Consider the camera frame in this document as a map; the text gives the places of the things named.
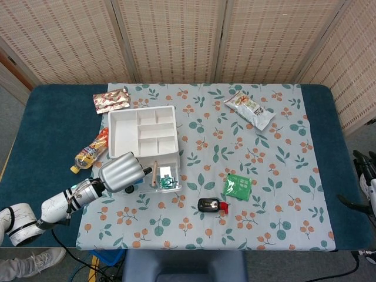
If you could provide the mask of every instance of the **gray floor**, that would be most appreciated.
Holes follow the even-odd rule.
[[[18,130],[19,121],[24,107],[12,96],[0,89],[0,168],[2,168],[8,152],[12,146]],[[376,151],[376,123],[363,126],[360,130],[347,138],[349,152],[358,149],[364,153],[369,150]],[[0,259],[13,257],[28,257],[31,252],[40,253],[44,249],[31,248],[2,248]],[[72,250],[74,255],[85,258],[89,263],[87,252]],[[246,253],[247,268],[250,281],[306,281],[309,279],[340,274],[351,270],[355,262],[349,252],[336,253],[320,252],[290,252],[290,251],[250,251]],[[330,281],[375,281],[376,266],[370,264],[365,258],[360,258],[360,269],[350,276],[335,278]],[[45,270],[38,276],[15,281],[68,281],[69,277],[78,266],[77,262],[69,256],[61,264]],[[74,281],[87,281],[88,269],[83,269]]]

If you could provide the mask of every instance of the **orange berry pattern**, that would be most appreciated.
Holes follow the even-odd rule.
[[[316,143],[299,85],[125,86],[132,98],[131,108],[175,107],[180,170],[174,173],[182,189],[144,193],[151,187],[138,183],[133,194],[104,191],[102,197],[83,208],[77,248],[335,248],[314,155]],[[123,85],[109,87],[120,89]],[[227,106],[225,100],[237,92],[276,114],[264,130]],[[155,121],[171,122],[157,112]],[[107,117],[103,117],[101,128],[107,125]],[[171,137],[167,131],[166,136],[155,139],[156,146]],[[98,158],[92,167],[93,178],[108,161],[108,153]],[[229,173],[251,178],[249,201],[221,193]],[[229,213],[200,212],[197,201],[207,197],[228,203]]]

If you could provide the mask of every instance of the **person's leg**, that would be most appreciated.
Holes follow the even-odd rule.
[[[12,281],[14,278],[24,277],[34,272],[34,261],[30,258],[20,260],[0,260],[0,282]]]

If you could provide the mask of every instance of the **table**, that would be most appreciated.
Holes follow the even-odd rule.
[[[144,86],[137,85],[135,87],[143,89]],[[68,185],[71,186],[78,182],[78,178],[82,179],[82,177],[87,176],[86,172],[83,172],[78,177],[72,176],[66,170],[68,170],[67,167],[70,167],[72,156],[81,147],[90,143],[91,139],[99,131],[100,117],[92,114],[93,108],[89,103],[91,103],[91,95],[105,91],[104,88],[105,86],[103,85],[51,85],[40,86],[32,92],[25,110],[19,135],[15,142],[14,151],[12,152],[8,168],[1,183],[1,196],[7,196],[7,198],[3,197],[3,199],[7,199],[4,201],[5,204],[20,202],[20,198],[22,198],[25,202],[31,203],[32,208],[38,216],[40,214],[38,213],[39,206],[48,195],[53,196],[68,187]],[[370,242],[370,237],[368,236],[370,229],[367,225],[367,219],[362,214],[348,210],[338,204],[335,198],[335,194],[341,192],[345,196],[350,196],[356,200],[359,198],[359,193],[357,189],[353,188],[356,185],[356,179],[349,173],[351,171],[351,163],[349,162],[347,152],[343,150],[345,149],[343,136],[340,133],[338,117],[334,111],[331,93],[323,86],[309,85],[303,85],[302,91],[304,107],[311,123],[314,150],[318,167],[320,168],[321,181],[337,248],[353,249],[360,246],[364,247]],[[51,126],[50,123],[43,120],[46,116],[50,121],[53,119],[55,124],[59,124],[60,126],[58,128]],[[325,123],[322,122],[322,117],[325,117]],[[77,120],[84,120],[85,125],[82,126],[80,123],[75,123],[74,121]],[[69,130],[75,134],[66,139],[66,134]],[[88,134],[80,135],[79,132],[86,132]],[[54,146],[51,146],[51,140],[53,139],[50,136],[51,133],[53,133],[56,140]],[[33,141],[32,145],[36,148],[34,150],[28,150],[31,141]],[[57,153],[56,149],[58,149],[58,152],[66,152],[64,157],[62,157],[62,154]],[[332,152],[332,158],[325,158],[325,156],[329,155],[328,152]],[[46,166],[51,157],[57,157],[60,161],[55,163],[55,167]],[[342,172],[341,176],[339,177],[338,174],[333,173],[334,171]],[[59,172],[59,180],[55,182],[59,183],[59,185],[51,185],[50,181],[55,179],[54,175],[51,175],[51,172]],[[38,194],[37,197],[28,195],[27,192],[30,186],[25,186],[23,183],[32,184],[33,191],[37,191],[38,187],[40,187],[43,195]],[[20,194],[11,193],[11,188],[21,191],[20,194],[22,197],[20,197]],[[75,236],[75,232],[73,231],[77,230],[74,222],[76,218],[73,217],[73,223],[69,229],[59,227],[57,230],[64,234],[66,244],[69,246],[73,244],[71,239]],[[43,236],[43,240],[39,239],[33,245],[52,246],[53,244],[51,238],[46,234]],[[198,246],[197,241],[187,242],[187,244]]]

